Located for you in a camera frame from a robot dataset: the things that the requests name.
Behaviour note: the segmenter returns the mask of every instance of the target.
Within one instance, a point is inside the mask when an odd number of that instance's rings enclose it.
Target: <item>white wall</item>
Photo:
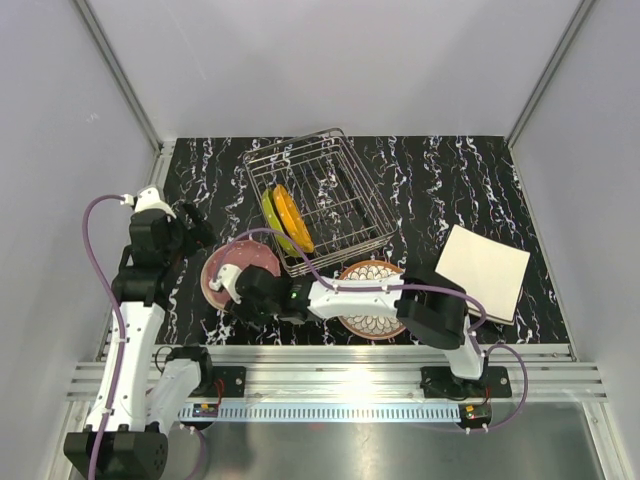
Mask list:
[[[0,465],[42,479],[73,367],[96,350],[105,295],[82,247],[85,205],[142,186],[153,156],[68,0],[0,5]],[[114,274],[128,212],[96,209]]]
[[[91,0],[162,138],[507,135],[578,0]]]
[[[640,3],[599,2],[515,147],[578,354],[640,476]]]

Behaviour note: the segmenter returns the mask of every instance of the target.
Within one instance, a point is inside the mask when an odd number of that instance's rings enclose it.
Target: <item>decorative plate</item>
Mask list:
[[[365,260],[347,268],[340,275],[340,280],[375,280],[402,272],[401,268],[391,263]],[[402,333],[406,328],[397,318],[369,315],[338,318],[349,331],[367,340],[387,340]]]

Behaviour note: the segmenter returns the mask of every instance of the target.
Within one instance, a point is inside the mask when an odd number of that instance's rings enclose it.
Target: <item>white cable clip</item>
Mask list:
[[[135,205],[135,197],[133,195],[129,195],[128,193],[125,193],[122,195],[122,200],[120,200],[120,205],[129,205],[130,207],[133,207]]]

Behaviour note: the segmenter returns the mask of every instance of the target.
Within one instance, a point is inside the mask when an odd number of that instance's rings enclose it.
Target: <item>black marble surface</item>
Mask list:
[[[165,195],[174,209],[195,203],[226,243],[248,228],[264,226],[242,166],[242,154],[272,138],[179,139]],[[568,343],[536,232],[502,137],[355,137],[351,139],[389,205],[398,231],[376,254],[404,267],[435,266],[451,227],[531,252],[514,326],[488,324],[482,343]],[[372,343],[351,334],[338,320],[293,326],[272,322],[257,327],[209,306],[200,289],[202,266],[217,248],[200,252],[178,267],[158,343],[347,345]],[[344,266],[324,270],[337,275]],[[391,344],[417,343],[404,332]]]

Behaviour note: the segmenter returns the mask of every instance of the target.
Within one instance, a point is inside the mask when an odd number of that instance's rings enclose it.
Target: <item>metal basket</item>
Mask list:
[[[247,152],[244,162],[261,210],[267,188],[280,184],[289,191],[315,244],[316,268],[376,250],[395,232],[394,215],[340,129]],[[273,243],[289,275],[309,272],[302,259]]]

